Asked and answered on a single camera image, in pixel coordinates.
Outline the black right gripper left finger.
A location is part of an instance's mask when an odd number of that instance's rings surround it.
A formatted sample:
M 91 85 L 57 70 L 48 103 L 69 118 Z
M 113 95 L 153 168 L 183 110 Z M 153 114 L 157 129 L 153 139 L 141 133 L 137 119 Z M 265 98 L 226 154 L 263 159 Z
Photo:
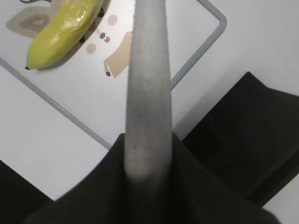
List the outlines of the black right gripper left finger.
M 24 221 L 26 224 L 128 223 L 124 137 L 119 135 L 102 161 L 74 188 Z

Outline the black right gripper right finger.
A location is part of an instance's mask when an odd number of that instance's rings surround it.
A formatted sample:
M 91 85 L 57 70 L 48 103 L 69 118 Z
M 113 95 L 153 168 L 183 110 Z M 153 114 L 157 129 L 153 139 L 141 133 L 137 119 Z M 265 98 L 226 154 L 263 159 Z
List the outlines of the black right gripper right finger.
M 172 135 L 170 224 L 278 224 L 270 212 L 213 176 Z

